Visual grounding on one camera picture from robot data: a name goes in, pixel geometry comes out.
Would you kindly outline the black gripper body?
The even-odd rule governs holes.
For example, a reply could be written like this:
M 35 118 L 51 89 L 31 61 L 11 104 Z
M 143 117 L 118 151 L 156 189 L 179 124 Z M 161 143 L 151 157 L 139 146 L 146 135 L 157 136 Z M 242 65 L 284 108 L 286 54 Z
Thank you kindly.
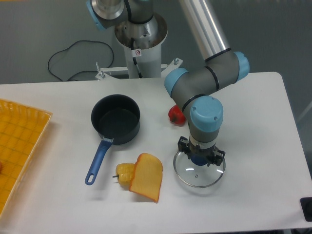
M 187 153 L 188 159 L 192 162 L 214 162 L 215 161 L 215 144 L 209 148 L 201 148 L 198 145 L 188 143 L 190 151 Z

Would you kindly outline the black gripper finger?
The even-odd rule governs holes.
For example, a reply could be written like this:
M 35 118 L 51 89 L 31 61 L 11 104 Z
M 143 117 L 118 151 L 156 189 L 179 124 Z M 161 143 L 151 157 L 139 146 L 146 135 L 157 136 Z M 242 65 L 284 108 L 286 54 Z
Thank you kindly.
M 220 149 L 213 149 L 213 151 L 209 153 L 207 156 L 207 161 L 208 161 L 207 166 L 208 167 L 210 165 L 220 166 L 224 160 L 224 157 L 225 157 L 225 151 L 222 151 Z
M 181 136 L 178 143 L 178 151 L 183 152 L 187 155 L 187 158 L 191 158 L 191 149 L 189 148 L 189 141 L 187 138 Z

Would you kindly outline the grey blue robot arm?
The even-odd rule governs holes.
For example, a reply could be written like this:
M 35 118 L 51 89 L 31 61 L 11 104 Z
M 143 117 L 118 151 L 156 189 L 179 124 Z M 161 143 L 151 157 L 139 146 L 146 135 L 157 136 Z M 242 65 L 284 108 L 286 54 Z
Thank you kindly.
M 168 29 L 151 0 L 89 0 L 86 5 L 98 29 L 114 27 L 124 48 L 129 78 L 165 76 L 165 88 L 190 129 L 188 138 L 180 138 L 179 151 L 198 166 L 220 165 L 225 153 L 215 142 L 223 106 L 212 94 L 246 77 L 250 66 L 243 53 L 230 48 L 210 3 L 180 2 L 205 61 L 205 66 L 193 73 L 184 68 L 161 69 L 161 45 Z

